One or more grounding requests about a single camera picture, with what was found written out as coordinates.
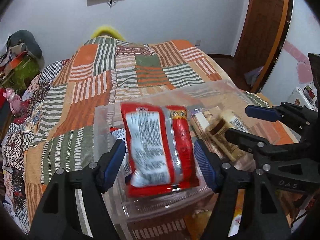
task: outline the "checkered fabric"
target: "checkered fabric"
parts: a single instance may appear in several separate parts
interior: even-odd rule
[[[17,133],[21,132],[22,124],[11,123],[8,128],[8,133]]]
[[[56,61],[51,65],[45,67],[40,74],[39,83],[43,83],[45,81],[53,81],[57,75],[59,74],[61,68],[63,67],[63,60]]]
[[[34,138],[34,134],[31,132],[22,133],[22,149],[23,149],[23,151],[26,151],[29,149],[33,138]]]
[[[17,209],[16,214],[20,222],[26,227],[26,229],[30,230],[30,224],[29,224],[28,215],[27,215],[27,207],[25,207],[22,210]]]

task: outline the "clear plastic container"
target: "clear plastic container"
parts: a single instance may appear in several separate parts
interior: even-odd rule
[[[246,116],[245,107],[253,103],[230,81],[208,82],[135,98],[133,101],[158,106],[185,106],[188,110],[188,121],[194,113],[199,111],[210,111],[217,108],[221,111],[230,109],[241,118],[253,134],[268,138],[271,143],[275,143],[279,139],[278,133],[268,122]],[[109,132],[110,127],[124,127],[120,103],[95,108],[93,128],[95,161],[103,153],[108,152],[115,142]],[[196,140],[196,133],[191,125],[189,125],[189,128],[194,141]],[[250,154],[245,155],[233,164],[238,169],[243,170],[252,170],[255,165]],[[114,223],[146,220],[180,210],[195,203],[201,203],[201,200],[212,195],[212,191],[204,182],[199,168],[197,168],[197,176],[200,185],[195,188],[180,190],[167,195],[129,198],[126,194],[124,175],[120,169],[113,187],[104,196],[111,219]]]

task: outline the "door frame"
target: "door frame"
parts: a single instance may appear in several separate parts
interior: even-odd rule
[[[273,62],[273,59],[274,59],[276,52],[280,49],[279,44],[280,44],[281,38],[283,36],[284,25],[285,25],[285,22],[287,19],[288,8],[289,8],[289,0],[284,0],[281,20],[280,20],[278,32],[277,32],[277,35],[275,38],[275,42],[273,43],[273,46],[271,48],[268,59],[267,59],[266,63],[264,64],[263,69],[260,72],[260,75],[258,76],[252,89],[250,90],[250,92],[252,92],[252,93],[257,93],[259,91],[261,82],[264,79],[266,73],[268,72],[270,67],[274,66],[274,65],[272,65],[272,62]]]
[[[253,0],[249,0],[247,15],[245,17],[244,26],[243,26],[242,33],[241,33],[241,36],[240,36],[240,39],[239,39],[239,43],[238,43],[238,46],[237,46],[237,49],[236,49],[236,53],[235,53],[235,56],[234,56],[235,62],[236,62],[238,54],[240,52],[240,47],[241,47],[241,44],[242,44],[242,42],[244,40],[245,33],[246,33],[247,29],[248,29],[249,19],[250,19],[251,10],[252,10],[252,4],[253,4]],[[273,62],[274,56],[275,56],[276,52],[279,49],[278,48],[279,47],[279,43],[280,43],[281,38],[283,36],[283,31],[284,31],[284,26],[285,26],[285,22],[286,22],[288,7],[289,7],[289,0],[284,0],[284,6],[283,6],[283,10],[282,10],[281,20],[280,20],[279,28],[278,28],[278,31],[277,31],[277,34],[276,34],[275,42],[273,43],[273,46],[272,46],[271,51],[269,53],[268,59],[267,59],[265,65],[263,66],[263,69],[261,70],[260,75],[258,76],[255,84],[253,85],[253,87],[250,90],[250,92],[252,92],[252,93],[257,93],[258,92],[258,90],[260,89],[262,81],[265,80],[264,79],[265,75],[267,73],[269,73],[269,71],[268,71],[269,68],[271,66],[273,66],[271,63]]]

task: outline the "yellow packaging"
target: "yellow packaging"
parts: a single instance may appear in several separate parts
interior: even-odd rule
[[[225,110],[209,124],[206,128],[206,133],[215,141],[223,153],[234,162],[245,155],[245,152],[240,150],[237,145],[229,143],[226,140],[224,133],[229,128],[234,128],[243,132],[250,132],[234,112],[231,110]]]

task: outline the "patchwork quilt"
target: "patchwork quilt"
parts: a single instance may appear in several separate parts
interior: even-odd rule
[[[28,233],[55,170],[79,170],[93,161],[96,106],[221,79],[230,80],[188,41],[133,44],[108,36],[87,41],[71,59],[47,66],[23,96],[26,115],[10,125],[2,143],[5,208]],[[282,133],[282,143],[292,143]]]

